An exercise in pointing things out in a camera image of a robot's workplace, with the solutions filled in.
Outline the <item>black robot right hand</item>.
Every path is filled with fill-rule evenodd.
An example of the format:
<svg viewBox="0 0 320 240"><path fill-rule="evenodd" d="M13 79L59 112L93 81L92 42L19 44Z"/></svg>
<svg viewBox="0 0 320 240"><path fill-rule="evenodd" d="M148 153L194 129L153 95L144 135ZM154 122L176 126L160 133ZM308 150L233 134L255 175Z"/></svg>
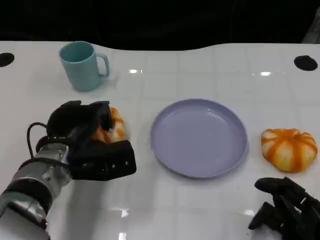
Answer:
<svg viewBox="0 0 320 240"><path fill-rule="evenodd" d="M320 201L288 177L264 177L254 186L272 195L273 204L264 202L248 229L266 225L281 234L283 240L320 238Z"/></svg>

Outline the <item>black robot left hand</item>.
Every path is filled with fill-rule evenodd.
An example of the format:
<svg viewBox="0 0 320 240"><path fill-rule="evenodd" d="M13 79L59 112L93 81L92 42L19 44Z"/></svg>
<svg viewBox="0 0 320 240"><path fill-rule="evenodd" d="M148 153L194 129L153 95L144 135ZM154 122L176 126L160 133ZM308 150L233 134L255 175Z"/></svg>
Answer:
<svg viewBox="0 0 320 240"><path fill-rule="evenodd" d="M108 131L112 126L109 101L83 105L80 100L73 100L50 115L46 133L51 142L77 149L90 142L99 127Z"/></svg>

